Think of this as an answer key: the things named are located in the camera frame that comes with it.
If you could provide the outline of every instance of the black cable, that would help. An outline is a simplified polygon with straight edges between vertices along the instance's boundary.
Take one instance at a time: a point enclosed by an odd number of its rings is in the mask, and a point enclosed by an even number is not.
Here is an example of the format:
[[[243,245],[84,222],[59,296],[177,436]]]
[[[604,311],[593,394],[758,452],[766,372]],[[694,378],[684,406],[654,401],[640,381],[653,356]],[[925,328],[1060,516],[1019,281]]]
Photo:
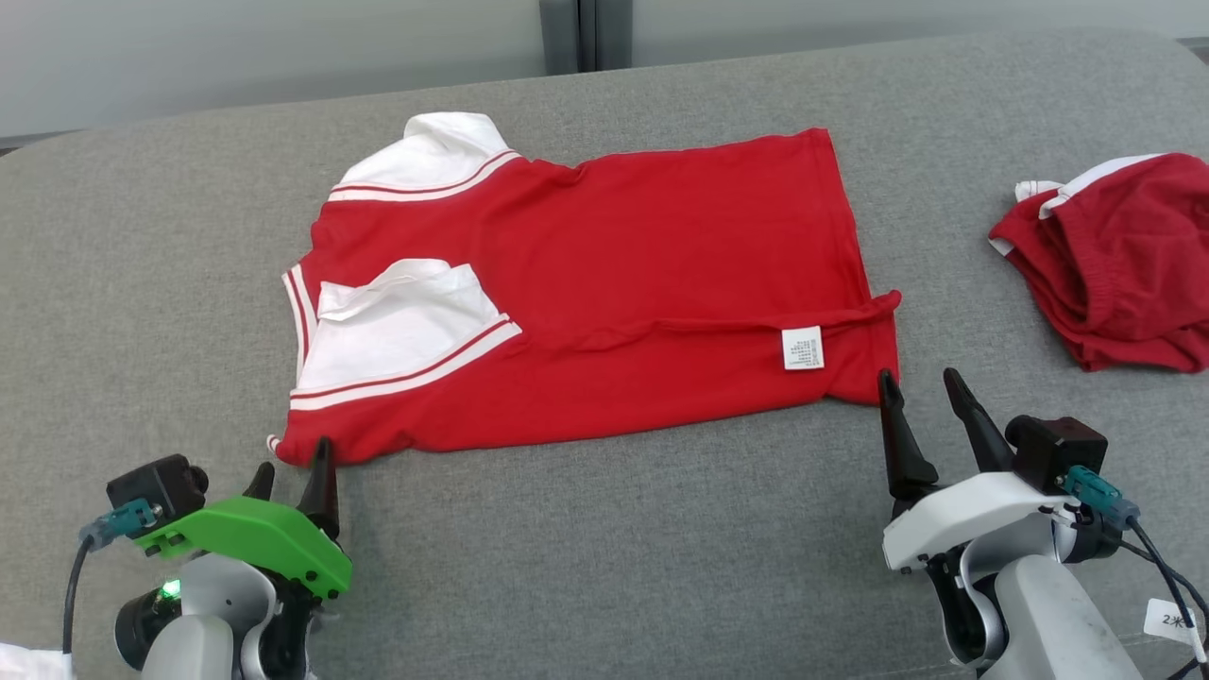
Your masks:
[[[1180,616],[1184,617],[1184,621],[1190,621],[1190,622],[1194,621],[1192,616],[1188,613],[1188,605],[1185,604],[1184,595],[1180,594],[1180,587],[1176,586],[1174,570],[1167,565],[1167,561],[1163,560],[1163,555],[1158,554],[1158,548],[1155,547],[1155,542],[1151,541],[1146,531],[1143,530],[1141,524],[1138,523],[1138,518],[1130,517],[1126,520],[1126,524],[1128,524],[1129,528],[1134,530],[1134,534],[1138,535],[1138,540],[1140,540],[1141,544],[1146,547],[1146,551],[1150,553],[1150,557],[1155,558],[1153,559],[1155,566],[1157,566],[1158,572],[1163,575],[1163,581],[1167,582],[1167,589],[1172,592],[1172,598],[1175,600],[1175,606],[1179,607],[1180,610]],[[1181,581],[1187,583],[1186,578],[1181,577]],[[1188,586],[1188,592],[1192,593],[1194,592],[1194,589],[1191,586]],[[1209,621],[1207,621],[1205,624],[1207,627],[1209,627]],[[1187,674],[1190,670],[1192,670],[1198,665],[1201,667],[1201,676],[1204,678],[1205,680],[1209,680],[1209,663],[1198,663],[1196,658],[1193,658],[1190,664],[1185,664],[1185,668],[1181,668],[1179,672],[1176,672],[1176,674],[1173,675],[1173,678],[1182,678],[1185,674]]]
[[[71,653],[71,622],[75,618],[75,588],[80,583],[80,569],[83,566],[83,558],[88,557],[88,548],[92,547],[92,536],[85,536],[80,541],[80,549],[76,551],[76,560],[71,565],[71,576],[68,577],[68,595],[63,600],[63,656]]]
[[[1117,546],[1120,546],[1120,547],[1129,551],[1130,553],[1140,557],[1141,559],[1144,559],[1144,560],[1146,560],[1146,561],[1149,561],[1151,564],[1155,564],[1155,558],[1150,557],[1150,553],[1147,553],[1146,551],[1139,548],[1138,546],[1134,546],[1129,541],[1123,541],[1121,538],[1112,538],[1110,536],[1105,536],[1105,538],[1107,538],[1110,542],[1112,542],[1112,543],[1115,543],[1115,544],[1117,544]],[[1184,575],[1180,574],[1179,571],[1175,571],[1174,569],[1172,569],[1172,576],[1175,578],[1175,581],[1180,586],[1184,586],[1185,588],[1188,589],[1188,593],[1192,595],[1193,601],[1196,601],[1197,606],[1201,607],[1201,613],[1204,615],[1204,621],[1209,621],[1209,604],[1207,604],[1205,599],[1201,597],[1201,592],[1197,590],[1196,587],[1192,583],[1190,583],[1188,580],[1185,578]],[[1209,646],[1209,630],[1205,630],[1204,645]],[[1181,680],[1185,675],[1187,675],[1188,673],[1191,673],[1192,669],[1194,669],[1196,667],[1197,667],[1197,659],[1196,659],[1196,657],[1193,657],[1192,661],[1190,661],[1188,663],[1184,664],[1184,668],[1181,668],[1181,669],[1176,670],[1175,673],[1173,673],[1172,675],[1169,675],[1167,680]]]

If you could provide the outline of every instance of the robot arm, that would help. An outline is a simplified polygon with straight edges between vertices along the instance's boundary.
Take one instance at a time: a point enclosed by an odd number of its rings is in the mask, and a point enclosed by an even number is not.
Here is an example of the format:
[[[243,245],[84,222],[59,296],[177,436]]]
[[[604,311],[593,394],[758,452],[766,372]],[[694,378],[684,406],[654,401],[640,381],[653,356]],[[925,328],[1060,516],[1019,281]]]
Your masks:
[[[183,456],[108,486],[115,508],[145,502],[156,521],[127,534],[147,557],[195,553],[180,580],[122,606],[114,636],[146,680],[303,680],[306,644],[323,604],[347,590],[336,472],[320,440],[296,508],[273,503],[264,463],[242,496],[206,507],[206,476]]]
[[[920,453],[892,375],[880,376],[895,499],[883,536],[887,566],[926,571],[955,663],[982,678],[1140,679],[1063,566],[1109,557],[1121,538],[1111,521],[1121,517],[1106,518],[1066,489],[1071,471],[1099,472],[1106,440],[1074,419],[1020,416],[1008,426],[1013,454],[958,371],[947,369],[944,381],[980,471],[951,486],[938,484]]]

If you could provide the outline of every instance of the care label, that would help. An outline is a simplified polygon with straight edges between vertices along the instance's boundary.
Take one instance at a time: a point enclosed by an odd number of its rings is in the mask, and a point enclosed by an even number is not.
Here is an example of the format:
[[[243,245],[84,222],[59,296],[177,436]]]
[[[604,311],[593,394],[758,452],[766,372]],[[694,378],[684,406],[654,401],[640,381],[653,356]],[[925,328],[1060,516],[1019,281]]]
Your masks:
[[[1146,605],[1146,624],[1143,626],[1143,630],[1149,635],[1158,635],[1196,647],[1197,641],[1193,635],[1196,635],[1197,615],[1188,610],[1188,616],[1192,617],[1191,622],[1184,621],[1175,603],[1152,598]]]
[[[823,368],[823,332],[817,325],[781,332],[786,370]]]

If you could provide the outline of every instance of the teal connector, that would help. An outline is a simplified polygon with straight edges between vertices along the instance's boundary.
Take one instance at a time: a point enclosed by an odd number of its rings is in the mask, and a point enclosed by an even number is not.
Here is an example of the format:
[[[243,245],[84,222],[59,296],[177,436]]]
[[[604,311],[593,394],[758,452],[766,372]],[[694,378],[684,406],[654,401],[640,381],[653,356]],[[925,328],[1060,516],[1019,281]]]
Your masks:
[[[1066,471],[1063,490],[1098,511],[1104,515],[1104,520],[1118,531],[1126,530],[1129,518],[1141,517],[1136,503],[1127,501],[1120,489],[1081,465],[1071,466]]]
[[[129,536],[143,529],[155,525],[156,514],[151,505],[143,499],[115,508],[80,530],[80,541],[92,536],[88,552],[94,553],[117,540],[118,536]]]

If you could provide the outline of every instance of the gray couch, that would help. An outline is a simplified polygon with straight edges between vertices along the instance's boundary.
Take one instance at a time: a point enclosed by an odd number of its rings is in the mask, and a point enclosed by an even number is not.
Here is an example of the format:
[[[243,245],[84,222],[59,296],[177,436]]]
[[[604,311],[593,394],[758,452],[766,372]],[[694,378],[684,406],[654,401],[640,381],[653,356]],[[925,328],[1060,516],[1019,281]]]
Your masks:
[[[903,388],[948,480],[974,472],[941,385],[1000,425],[1075,415],[1176,569],[1209,588],[1209,381],[1082,373],[985,235],[1020,179],[1209,156],[1209,69],[1128,31],[989,34],[206,113],[0,159],[0,640],[54,649],[104,483],[181,453],[238,492],[280,432],[294,329],[279,275],[351,165],[433,110],[490,114],[531,157],[831,129],[875,292],[902,290]],[[341,471],[353,590],[323,678],[942,678],[921,575],[889,572],[875,409],[826,402],[591,442]],[[295,499],[303,473],[279,474]],[[132,676],[117,607],[173,574],[127,542],[85,564],[83,679]],[[1076,567],[1147,678],[1157,571]]]

